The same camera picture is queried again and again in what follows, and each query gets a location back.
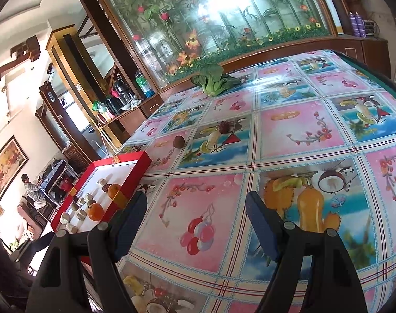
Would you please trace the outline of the beige ginger block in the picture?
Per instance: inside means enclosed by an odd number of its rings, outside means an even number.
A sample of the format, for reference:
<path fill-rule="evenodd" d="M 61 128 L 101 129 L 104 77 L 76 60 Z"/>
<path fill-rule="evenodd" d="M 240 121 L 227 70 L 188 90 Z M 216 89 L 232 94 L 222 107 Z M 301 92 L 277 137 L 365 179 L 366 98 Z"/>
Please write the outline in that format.
<path fill-rule="evenodd" d="M 63 212 L 63 213 L 61 214 L 60 223 L 61 223 L 62 225 L 68 224 L 68 223 L 70 222 L 70 220 L 71 220 L 70 215 L 69 215 L 67 212 Z"/>

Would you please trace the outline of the small orange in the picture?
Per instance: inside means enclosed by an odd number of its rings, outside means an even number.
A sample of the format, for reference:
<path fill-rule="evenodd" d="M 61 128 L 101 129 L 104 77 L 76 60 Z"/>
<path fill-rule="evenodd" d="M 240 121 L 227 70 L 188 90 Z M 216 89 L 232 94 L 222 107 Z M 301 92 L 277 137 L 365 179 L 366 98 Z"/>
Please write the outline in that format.
<path fill-rule="evenodd" d="M 107 188 L 107 195 L 109 198 L 114 199 L 119 192 L 121 186 L 119 184 L 109 184 Z"/>

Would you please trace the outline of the brown longan fruit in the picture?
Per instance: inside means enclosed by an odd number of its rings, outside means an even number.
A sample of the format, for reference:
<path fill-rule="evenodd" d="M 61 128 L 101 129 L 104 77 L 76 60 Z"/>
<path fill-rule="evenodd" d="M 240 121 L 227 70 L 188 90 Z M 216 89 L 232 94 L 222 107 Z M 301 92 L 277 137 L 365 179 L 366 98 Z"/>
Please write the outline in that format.
<path fill-rule="evenodd" d="M 182 149 L 185 145 L 185 139 L 183 136 L 177 135 L 173 142 L 172 145 L 176 148 L 176 149 Z"/>

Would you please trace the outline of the dark red date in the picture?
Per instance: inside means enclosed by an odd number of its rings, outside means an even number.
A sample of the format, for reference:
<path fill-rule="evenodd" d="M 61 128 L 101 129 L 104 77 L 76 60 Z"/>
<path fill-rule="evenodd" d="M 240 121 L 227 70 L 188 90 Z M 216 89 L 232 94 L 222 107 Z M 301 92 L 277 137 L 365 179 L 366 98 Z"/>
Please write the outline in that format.
<path fill-rule="evenodd" d="M 228 134 L 230 132 L 230 123 L 229 121 L 222 121 L 218 125 L 218 131 L 221 134 Z"/>

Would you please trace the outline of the beige ginger chunk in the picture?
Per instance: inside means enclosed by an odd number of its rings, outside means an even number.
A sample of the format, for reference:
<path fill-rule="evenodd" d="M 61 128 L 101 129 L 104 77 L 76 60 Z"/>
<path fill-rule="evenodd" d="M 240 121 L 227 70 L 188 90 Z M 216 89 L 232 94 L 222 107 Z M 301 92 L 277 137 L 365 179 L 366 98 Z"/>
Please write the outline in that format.
<path fill-rule="evenodd" d="M 86 216 L 87 213 L 83 209 L 79 208 L 79 210 L 77 210 L 76 212 L 77 219 L 84 221 L 84 219 L 86 219 Z"/>

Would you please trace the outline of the red jujube date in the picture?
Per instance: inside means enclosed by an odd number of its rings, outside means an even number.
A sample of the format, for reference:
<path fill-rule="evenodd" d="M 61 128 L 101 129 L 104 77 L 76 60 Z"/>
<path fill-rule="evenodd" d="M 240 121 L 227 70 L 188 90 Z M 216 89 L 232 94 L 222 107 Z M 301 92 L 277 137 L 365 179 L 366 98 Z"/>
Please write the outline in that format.
<path fill-rule="evenodd" d="M 107 193 L 109 187 L 110 187 L 110 185 L 109 185 L 109 184 L 106 184 L 106 185 L 104 185 L 104 186 L 102 187 L 102 190 L 103 190 L 105 193 Z"/>

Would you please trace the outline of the seated person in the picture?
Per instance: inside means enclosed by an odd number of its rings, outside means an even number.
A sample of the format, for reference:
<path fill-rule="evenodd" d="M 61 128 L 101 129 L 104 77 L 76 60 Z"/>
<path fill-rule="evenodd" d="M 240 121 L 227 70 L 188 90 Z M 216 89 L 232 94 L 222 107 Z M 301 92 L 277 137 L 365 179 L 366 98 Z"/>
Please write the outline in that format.
<path fill-rule="evenodd" d="M 45 207 L 47 205 L 47 201 L 45 199 L 45 195 L 40 190 L 40 187 L 33 184 L 26 174 L 22 174 L 21 179 L 24 184 L 26 194 L 33 200 L 34 207 L 36 209 Z"/>

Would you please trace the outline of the red rimmed white tray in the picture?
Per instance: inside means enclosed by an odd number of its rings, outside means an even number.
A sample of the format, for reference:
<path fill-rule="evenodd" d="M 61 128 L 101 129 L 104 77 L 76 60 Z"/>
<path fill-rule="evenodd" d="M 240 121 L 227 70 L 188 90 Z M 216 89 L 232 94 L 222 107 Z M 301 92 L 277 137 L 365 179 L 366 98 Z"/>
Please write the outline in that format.
<path fill-rule="evenodd" d="M 57 211 L 51 222 L 53 231 L 65 229 L 70 233 L 76 233 L 92 229 L 100 222 L 92 221 L 88 217 L 88 207 L 92 203 L 98 203 L 103 207 L 105 214 L 101 221 L 108 221 L 117 210 L 128 204 L 150 164 L 151 159 L 145 151 L 125 153 L 92 162 Z M 102 186 L 98 184 L 99 179 L 105 179 L 107 184 L 121 186 L 114 199 L 109 198 L 102 190 Z M 84 221 L 77 219 L 76 211 L 71 209 L 72 203 L 78 204 L 87 213 Z M 63 212 L 67 212 L 71 218 L 66 225 L 60 223 Z"/>

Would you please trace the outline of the colourful fruit print tablecloth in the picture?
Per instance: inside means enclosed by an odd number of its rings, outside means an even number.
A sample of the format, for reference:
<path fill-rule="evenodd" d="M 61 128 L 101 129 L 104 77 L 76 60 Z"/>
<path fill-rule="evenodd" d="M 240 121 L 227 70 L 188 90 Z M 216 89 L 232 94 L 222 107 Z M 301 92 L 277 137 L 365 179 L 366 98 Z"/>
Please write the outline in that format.
<path fill-rule="evenodd" d="M 242 84 L 216 97 L 171 95 L 120 148 L 151 159 L 138 187 L 148 210 L 117 264 L 136 312 L 257 308 L 276 265 L 247 216 L 251 191 L 303 230 L 336 230 L 368 311 L 385 311 L 396 296 L 396 84 L 332 50 L 233 76 Z"/>

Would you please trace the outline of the black thermos kettle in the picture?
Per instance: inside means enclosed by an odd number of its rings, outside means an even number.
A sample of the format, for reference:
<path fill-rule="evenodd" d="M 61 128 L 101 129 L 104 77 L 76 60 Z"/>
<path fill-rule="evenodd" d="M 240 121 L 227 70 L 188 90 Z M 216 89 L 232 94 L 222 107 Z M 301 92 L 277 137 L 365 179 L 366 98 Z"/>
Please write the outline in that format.
<path fill-rule="evenodd" d="M 117 79 L 114 82 L 113 89 L 118 94 L 118 98 L 123 105 L 131 103 L 133 100 L 133 94 L 130 87 L 122 79 Z"/>

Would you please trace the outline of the green soda bottle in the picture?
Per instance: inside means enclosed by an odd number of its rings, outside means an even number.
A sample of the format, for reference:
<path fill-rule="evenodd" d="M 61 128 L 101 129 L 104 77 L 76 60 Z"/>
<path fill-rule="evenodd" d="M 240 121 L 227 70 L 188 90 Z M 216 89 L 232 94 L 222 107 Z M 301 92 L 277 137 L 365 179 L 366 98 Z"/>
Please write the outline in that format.
<path fill-rule="evenodd" d="M 151 98 L 154 96 L 154 90 L 151 88 L 150 84 L 140 70 L 135 73 L 135 79 L 146 98 Z"/>

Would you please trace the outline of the green leafy vegetable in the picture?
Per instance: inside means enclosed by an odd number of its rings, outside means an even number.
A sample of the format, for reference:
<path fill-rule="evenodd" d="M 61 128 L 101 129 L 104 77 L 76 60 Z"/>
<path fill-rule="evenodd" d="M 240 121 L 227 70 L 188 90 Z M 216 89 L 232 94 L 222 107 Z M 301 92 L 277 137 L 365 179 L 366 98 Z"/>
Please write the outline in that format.
<path fill-rule="evenodd" d="M 224 73 L 222 66 L 209 64 L 201 68 L 199 73 L 193 75 L 190 81 L 202 88 L 205 95 L 216 97 L 225 91 L 242 84 L 241 80 Z"/>

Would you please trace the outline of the purple bottles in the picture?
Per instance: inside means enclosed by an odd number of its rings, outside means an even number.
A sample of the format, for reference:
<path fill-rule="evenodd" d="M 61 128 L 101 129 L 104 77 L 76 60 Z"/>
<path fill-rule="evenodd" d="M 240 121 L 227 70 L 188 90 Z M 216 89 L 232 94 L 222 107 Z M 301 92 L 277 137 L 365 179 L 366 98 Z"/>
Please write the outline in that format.
<path fill-rule="evenodd" d="M 350 11 L 349 19 L 351 21 L 354 36 L 358 38 L 366 38 L 365 24 L 360 14 L 358 12 L 353 13 Z"/>

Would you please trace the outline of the decorative floral glass screen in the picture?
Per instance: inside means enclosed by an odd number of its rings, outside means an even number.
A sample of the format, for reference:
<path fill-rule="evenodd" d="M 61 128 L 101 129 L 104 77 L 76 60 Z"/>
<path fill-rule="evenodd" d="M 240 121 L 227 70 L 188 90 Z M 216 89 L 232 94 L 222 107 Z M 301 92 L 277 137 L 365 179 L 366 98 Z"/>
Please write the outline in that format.
<path fill-rule="evenodd" d="M 100 1 L 159 88 L 207 64 L 330 34 L 319 0 Z"/>

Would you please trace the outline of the framed wall painting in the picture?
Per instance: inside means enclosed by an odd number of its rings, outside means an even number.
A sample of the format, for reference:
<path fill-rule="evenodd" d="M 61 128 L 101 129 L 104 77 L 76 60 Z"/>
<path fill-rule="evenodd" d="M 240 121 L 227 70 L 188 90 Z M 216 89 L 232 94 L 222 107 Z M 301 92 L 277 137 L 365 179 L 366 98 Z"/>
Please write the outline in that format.
<path fill-rule="evenodd" d="M 0 149 L 0 201 L 27 161 L 28 157 L 15 136 L 10 137 Z"/>

